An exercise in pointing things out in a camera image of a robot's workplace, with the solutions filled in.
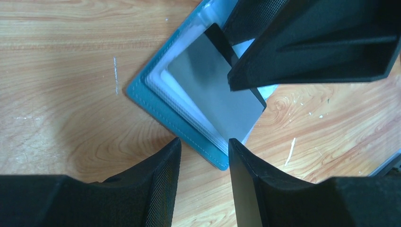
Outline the teal leather card holder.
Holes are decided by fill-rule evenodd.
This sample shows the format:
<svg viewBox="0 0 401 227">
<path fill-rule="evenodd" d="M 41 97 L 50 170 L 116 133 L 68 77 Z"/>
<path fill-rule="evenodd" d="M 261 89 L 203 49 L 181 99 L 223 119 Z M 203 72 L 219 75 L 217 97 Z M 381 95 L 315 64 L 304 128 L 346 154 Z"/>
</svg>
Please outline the teal leather card holder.
<svg viewBox="0 0 401 227">
<path fill-rule="evenodd" d="M 223 26 L 237 2 L 201 1 L 127 87 L 127 95 L 131 100 L 221 170 L 229 166 L 228 142 L 223 141 L 168 72 L 167 66 L 213 23 L 217 23 L 223 32 Z M 229 44 L 240 58 L 253 42 L 254 39 L 236 45 Z M 276 85 L 271 85 L 255 89 L 266 103 L 276 88 Z"/>
</svg>

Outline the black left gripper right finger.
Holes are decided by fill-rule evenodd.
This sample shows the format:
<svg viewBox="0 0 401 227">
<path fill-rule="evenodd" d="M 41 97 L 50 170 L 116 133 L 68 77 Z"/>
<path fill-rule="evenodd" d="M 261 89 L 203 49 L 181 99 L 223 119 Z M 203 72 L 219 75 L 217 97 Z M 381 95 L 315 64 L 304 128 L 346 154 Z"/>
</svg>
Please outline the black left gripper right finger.
<svg viewBox="0 0 401 227">
<path fill-rule="evenodd" d="M 229 140 L 240 227 L 398 227 L 399 176 L 331 177 L 318 184 L 291 176 Z"/>
</svg>

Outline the black credit card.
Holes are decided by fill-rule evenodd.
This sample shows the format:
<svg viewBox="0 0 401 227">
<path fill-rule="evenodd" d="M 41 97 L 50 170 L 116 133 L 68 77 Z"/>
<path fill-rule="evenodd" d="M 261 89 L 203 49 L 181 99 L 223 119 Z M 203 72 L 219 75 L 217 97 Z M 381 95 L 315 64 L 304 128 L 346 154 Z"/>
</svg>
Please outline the black credit card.
<svg viewBox="0 0 401 227">
<path fill-rule="evenodd" d="M 228 73 L 238 56 L 217 23 L 210 25 L 167 66 L 225 143 L 246 143 L 266 103 L 255 89 L 232 91 Z"/>
</svg>

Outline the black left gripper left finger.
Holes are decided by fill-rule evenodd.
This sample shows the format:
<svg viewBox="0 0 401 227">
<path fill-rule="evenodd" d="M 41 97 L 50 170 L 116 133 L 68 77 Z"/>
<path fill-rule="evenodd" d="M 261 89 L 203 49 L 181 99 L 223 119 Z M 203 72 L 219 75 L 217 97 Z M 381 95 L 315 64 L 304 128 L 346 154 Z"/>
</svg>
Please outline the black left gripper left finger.
<svg viewBox="0 0 401 227">
<path fill-rule="evenodd" d="M 169 227 L 181 162 L 181 141 L 103 182 L 67 175 L 2 175 L 3 227 Z"/>
</svg>

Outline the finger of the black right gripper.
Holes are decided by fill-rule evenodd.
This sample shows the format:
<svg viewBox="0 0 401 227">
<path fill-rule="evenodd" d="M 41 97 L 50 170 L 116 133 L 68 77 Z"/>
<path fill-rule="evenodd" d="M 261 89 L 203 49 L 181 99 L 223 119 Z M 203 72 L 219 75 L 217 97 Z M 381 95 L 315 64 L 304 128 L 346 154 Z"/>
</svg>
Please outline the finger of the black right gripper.
<svg viewBox="0 0 401 227">
<path fill-rule="evenodd" d="M 287 0 L 239 0 L 223 26 L 231 45 L 257 38 Z"/>
<path fill-rule="evenodd" d="M 401 50 L 398 0 L 288 0 L 232 67 L 233 91 L 389 76 Z"/>
</svg>

